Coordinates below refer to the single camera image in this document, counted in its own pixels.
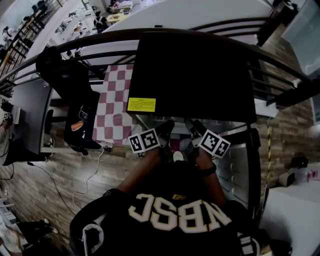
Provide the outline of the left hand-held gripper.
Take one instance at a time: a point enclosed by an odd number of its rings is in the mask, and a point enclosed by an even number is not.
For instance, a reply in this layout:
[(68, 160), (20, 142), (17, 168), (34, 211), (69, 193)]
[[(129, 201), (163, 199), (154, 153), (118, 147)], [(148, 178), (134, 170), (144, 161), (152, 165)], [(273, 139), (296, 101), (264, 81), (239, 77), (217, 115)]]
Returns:
[(170, 143), (170, 135), (175, 126), (173, 120), (167, 120), (156, 128), (148, 129), (128, 137), (134, 154), (141, 154), (155, 148), (165, 148)]

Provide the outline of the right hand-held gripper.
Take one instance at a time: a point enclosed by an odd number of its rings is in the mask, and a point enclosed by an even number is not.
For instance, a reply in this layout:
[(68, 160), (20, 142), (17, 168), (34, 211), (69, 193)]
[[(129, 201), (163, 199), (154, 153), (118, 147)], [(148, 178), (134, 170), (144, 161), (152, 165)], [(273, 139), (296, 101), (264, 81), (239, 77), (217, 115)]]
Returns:
[(223, 158), (231, 143), (207, 129), (199, 120), (185, 118), (184, 123), (191, 135), (191, 142), (185, 149), (188, 158), (195, 158), (203, 149), (212, 158)]

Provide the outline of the black mini fridge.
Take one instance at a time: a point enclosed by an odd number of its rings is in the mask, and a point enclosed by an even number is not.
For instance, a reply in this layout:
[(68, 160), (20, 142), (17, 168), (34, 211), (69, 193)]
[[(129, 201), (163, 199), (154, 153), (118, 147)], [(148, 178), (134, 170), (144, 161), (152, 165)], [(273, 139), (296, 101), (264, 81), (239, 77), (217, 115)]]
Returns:
[(129, 114), (240, 122), (244, 131), (226, 135), (245, 144), (247, 184), (244, 198), (256, 217), (260, 204), (260, 138), (252, 127), (256, 109), (246, 45), (200, 32), (143, 31), (136, 50)]

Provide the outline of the person's left forearm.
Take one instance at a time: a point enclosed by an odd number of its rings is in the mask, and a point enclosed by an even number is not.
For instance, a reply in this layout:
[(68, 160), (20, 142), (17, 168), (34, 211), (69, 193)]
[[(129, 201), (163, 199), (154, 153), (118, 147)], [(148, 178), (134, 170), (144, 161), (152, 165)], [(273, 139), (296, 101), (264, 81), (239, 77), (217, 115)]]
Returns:
[(158, 147), (147, 151), (145, 156), (133, 168), (129, 175), (117, 186), (116, 189), (126, 194), (132, 193), (160, 163), (160, 161), (160, 149)]

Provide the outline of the person's right forearm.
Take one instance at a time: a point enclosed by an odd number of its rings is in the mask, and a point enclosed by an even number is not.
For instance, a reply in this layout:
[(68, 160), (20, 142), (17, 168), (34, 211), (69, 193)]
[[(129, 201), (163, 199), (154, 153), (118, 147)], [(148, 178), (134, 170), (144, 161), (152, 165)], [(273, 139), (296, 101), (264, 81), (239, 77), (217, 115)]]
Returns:
[[(208, 154), (202, 148), (199, 148), (198, 156), (195, 158), (195, 163), (197, 165), (197, 168), (200, 170), (211, 165), (213, 161), (210, 154)], [(203, 182), (214, 204), (216, 204), (217, 206), (222, 206), (227, 202), (227, 198), (224, 195), (216, 173), (207, 177), (203, 177)]]

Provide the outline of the black wristband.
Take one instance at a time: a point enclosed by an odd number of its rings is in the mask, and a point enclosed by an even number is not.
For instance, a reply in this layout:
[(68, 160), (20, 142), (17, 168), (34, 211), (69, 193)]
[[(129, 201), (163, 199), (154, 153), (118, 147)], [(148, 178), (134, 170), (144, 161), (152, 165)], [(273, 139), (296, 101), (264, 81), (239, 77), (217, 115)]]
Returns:
[(212, 174), (214, 174), (217, 170), (217, 166), (212, 162), (209, 166), (206, 168), (200, 169), (200, 176), (201, 177), (208, 177)]

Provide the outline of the person's black lettered jersey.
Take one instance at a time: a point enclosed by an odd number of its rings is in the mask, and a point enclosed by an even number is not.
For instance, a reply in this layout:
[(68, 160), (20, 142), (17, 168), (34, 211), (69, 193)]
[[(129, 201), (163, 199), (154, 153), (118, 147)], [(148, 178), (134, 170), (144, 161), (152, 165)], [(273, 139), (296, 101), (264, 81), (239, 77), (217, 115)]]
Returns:
[(75, 256), (291, 256), (238, 201), (218, 206), (203, 172), (187, 162), (157, 166), (134, 190), (108, 190), (70, 223)]

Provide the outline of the red white checkered tablecloth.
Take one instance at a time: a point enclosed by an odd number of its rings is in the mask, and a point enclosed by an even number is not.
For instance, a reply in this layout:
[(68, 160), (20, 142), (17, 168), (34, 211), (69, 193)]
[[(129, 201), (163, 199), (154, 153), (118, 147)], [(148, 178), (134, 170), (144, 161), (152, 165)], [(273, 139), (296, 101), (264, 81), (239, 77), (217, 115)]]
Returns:
[(110, 65), (103, 84), (91, 88), (100, 93), (93, 126), (92, 139), (104, 148), (129, 145), (128, 137), (143, 128), (127, 113), (132, 64)]

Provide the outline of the yellow black striped tape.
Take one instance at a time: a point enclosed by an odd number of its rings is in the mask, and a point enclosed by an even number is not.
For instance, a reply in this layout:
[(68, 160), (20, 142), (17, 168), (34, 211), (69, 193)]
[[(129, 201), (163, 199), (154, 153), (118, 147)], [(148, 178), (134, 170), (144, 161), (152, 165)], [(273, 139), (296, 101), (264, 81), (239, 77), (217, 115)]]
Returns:
[(266, 187), (268, 186), (270, 179), (270, 170), (271, 170), (271, 128), (269, 123), (267, 124), (267, 146), (268, 146), (268, 166), (267, 166), (267, 175), (266, 175)]

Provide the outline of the small black bag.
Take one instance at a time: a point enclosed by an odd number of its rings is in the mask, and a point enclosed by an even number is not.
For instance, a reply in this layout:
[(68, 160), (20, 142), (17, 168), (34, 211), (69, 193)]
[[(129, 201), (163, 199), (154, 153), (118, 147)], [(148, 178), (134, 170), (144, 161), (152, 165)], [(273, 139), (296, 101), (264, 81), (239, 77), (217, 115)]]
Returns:
[(290, 168), (306, 168), (308, 166), (309, 160), (305, 156), (296, 156), (291, 160), (289, 165)]

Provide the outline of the white plastic bag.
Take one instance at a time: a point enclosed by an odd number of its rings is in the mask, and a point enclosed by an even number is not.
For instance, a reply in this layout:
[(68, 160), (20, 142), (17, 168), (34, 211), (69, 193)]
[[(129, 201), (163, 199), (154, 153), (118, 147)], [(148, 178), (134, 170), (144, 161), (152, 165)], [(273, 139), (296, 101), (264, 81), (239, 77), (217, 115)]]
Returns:
[(278, 177), (278, 183), (283, 187), (293, 184), (309, 183), (311, 180), (320, 181), (320, 170), (314, 168), (290, 168), (288, 172)]

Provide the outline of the white table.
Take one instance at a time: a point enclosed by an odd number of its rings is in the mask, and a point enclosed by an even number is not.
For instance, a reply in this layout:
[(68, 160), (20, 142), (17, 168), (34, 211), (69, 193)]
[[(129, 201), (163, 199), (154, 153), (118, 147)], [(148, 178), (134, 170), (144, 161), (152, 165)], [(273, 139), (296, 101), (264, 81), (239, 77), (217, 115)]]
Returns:
[[(307, 168), (320, 170), (320, 162)], [(260, 228), (290, 243), (291, 256), (320, 256), (320, 181), (270, 188)]]

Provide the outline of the black mesh office chair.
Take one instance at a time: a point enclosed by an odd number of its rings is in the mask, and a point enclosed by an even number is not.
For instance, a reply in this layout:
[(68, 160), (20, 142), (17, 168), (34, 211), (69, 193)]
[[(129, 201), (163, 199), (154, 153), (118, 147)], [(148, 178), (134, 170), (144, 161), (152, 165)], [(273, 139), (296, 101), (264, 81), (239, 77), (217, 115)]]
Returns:
[(63, 60), (54, 46), (43, 50), (35, 63), (36, 71), (67, 104), (89, 96), (92, 89), (87, 67), (76, 60)]

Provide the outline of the black curved metal railing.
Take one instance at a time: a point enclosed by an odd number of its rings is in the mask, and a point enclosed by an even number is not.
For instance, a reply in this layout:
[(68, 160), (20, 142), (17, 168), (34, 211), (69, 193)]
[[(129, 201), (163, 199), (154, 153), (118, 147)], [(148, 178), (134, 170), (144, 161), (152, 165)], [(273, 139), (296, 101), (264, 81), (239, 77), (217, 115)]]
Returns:
[(76, 39), (57, 46), (59, 53), (76, 48), (103, 43), (136, 41), (142, 33), (191, 33), (206, 35), (209, 39), (222, 39), (232, 43), (247, 57), (247, 69), (256, 99), (265, 100), (268, 105), (276, 104), (286, 108), (320, 94), (320, 76), (308, 78), (303, 73), (287, 66), (275, 55), (259, 49), (267, 37), (275, 31), (278, 21), (271, 17), (238, 18), (213, 22), (190, 29), (154, 28), (123, 29)]

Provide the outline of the grey desk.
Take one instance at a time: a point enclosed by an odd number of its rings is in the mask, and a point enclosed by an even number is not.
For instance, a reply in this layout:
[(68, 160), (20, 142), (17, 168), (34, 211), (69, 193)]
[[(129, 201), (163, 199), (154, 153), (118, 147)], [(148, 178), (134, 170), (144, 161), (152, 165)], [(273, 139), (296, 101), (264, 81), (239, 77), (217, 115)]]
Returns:
[(46, 117), (52, 98), (52, 88), (43, 79), (22, 83), (13, 88), (10, 103), (20, 109), (18, 123), (11, 130), (14, 139), (35, 153), (71, 153), (69, 146), (43, 147)]

